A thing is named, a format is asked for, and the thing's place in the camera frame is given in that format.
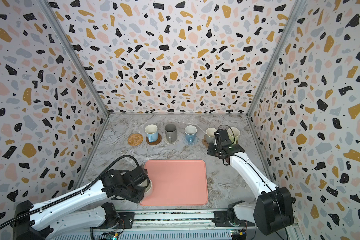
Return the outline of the light green mug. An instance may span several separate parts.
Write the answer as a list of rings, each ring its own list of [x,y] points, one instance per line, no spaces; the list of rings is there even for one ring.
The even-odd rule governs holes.
[[[227,133],[229,135],[229,139],[232,141],[232,144],[235,145],[238,143],[238,140],[240,138],[240,130],[233,127],[233,128],[228,128],[227,129]]]

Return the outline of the brown paw shaped coaster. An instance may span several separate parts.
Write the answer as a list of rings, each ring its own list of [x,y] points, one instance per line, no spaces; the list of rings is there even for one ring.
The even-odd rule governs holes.
[[[207,142],[207,140],[204,138],[203,139],[203,145],[206,147],[206,148],[208,148],[208,146],[209,146],[209,143]]]

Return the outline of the cream mug grey handle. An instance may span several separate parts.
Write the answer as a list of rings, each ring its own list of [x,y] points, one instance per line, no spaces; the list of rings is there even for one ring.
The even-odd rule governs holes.
[[[215,132],[216,131],[217,131],[217,129],[215,129],[215,128],[206,129],[205,139],[208,144],[215,143]]]

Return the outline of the cream mug pink handle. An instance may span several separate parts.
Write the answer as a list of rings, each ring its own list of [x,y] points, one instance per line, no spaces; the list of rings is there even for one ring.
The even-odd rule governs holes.
[[[144,192],[144,198],[148,197],[149,195],[151,195],[153,192],[153,183],[152,181],[149,181],[148,185],[145,188],[145,192]]]

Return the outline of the grey mug blue handle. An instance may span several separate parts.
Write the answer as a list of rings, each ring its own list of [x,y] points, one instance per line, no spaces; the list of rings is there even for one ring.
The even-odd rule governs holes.
[[[194,139],[197,137],[197,128],[193,125],[189,125],[185,127],[185,136],[190,140],[190,138]]]

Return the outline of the blue grey woven coaster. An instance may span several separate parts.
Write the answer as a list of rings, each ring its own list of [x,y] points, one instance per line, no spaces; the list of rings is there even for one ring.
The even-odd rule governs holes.
[[[183,143],[187,146],[194,146],[198,143],[198,138],[194,138],[194,139],[190,138],[190,140],[191,141],[189,141],[189,139],[186,136],[183,137]]]

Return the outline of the woven rattan coaster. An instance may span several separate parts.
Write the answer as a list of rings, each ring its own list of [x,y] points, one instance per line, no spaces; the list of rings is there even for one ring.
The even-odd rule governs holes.
[[[140,145],[144,140],[144,137],[141,134],[132,134],[128,137],[127,142],[130,146],[138,146]]]

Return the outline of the dark grey mug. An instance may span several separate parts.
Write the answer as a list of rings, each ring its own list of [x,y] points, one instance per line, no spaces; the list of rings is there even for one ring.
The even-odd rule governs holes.
[[[165,135],[168,142],[174,142],[178,138],[176,125],[167,124],[165,126]]]

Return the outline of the dark brown wooden coaster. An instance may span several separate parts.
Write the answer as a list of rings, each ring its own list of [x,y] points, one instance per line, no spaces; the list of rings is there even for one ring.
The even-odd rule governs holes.
[[[155,142],[149,142],[149,138],[146,137],[146,142],[148,145],[151,145],[151,146],[155,146],[155,145],[158,145],[160,142],[162,141],[162,136],[159,135],[158,139],[155,141]]]

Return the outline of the cream mug blue handle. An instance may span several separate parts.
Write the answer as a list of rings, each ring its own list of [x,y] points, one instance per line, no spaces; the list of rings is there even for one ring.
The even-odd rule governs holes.
[[[145,127],[145,133],[149,143],[154,143],[159,138],[158,127],[154,124]]]

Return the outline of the beige braided round coaster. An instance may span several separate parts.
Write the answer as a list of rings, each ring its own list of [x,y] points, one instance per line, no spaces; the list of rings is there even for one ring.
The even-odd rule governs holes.
[[[168,142],[167,139],[164,139],[164,140],[167,145],[174,145],[179,141],[179,139],[176,139],[174,142]]]

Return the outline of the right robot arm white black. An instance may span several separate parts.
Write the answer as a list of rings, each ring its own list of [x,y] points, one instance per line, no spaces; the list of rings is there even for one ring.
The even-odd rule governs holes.
[[[218,157],[235,169],[256,197],[254,204],[237,202],[229,205],[227,218],[254,223],[264,235],[270,235],[294,224],[292,196],[285,187],[278,187],[250,160],[240,145],[210,143],[208,155]]]

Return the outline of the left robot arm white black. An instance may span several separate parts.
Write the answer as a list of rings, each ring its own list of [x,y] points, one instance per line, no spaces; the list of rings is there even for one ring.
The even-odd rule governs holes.
[[[122,220],[114,204],[106,200],[121,198],[138,204],[149,184],[148,171],[141,166],[132,171],[108,170],[94,183],[54,201],[25,201],[16,208],[13,238],[49,240],[79,229],[115,228]]]

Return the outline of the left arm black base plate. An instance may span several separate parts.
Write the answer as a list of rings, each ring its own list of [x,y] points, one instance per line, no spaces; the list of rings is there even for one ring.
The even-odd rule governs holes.
[[[95,229],[105,230],[123,230],[131,229],[134,223],[134,212],[116,212],[115,214],[106,215],[106,220]]]

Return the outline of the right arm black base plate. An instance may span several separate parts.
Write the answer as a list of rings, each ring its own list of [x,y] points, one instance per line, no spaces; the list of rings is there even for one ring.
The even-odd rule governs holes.
[[[214,211],[214,217],[212,222],[215,223],[216,227],[254,227],[255,224],[239,220],[233,210]]]

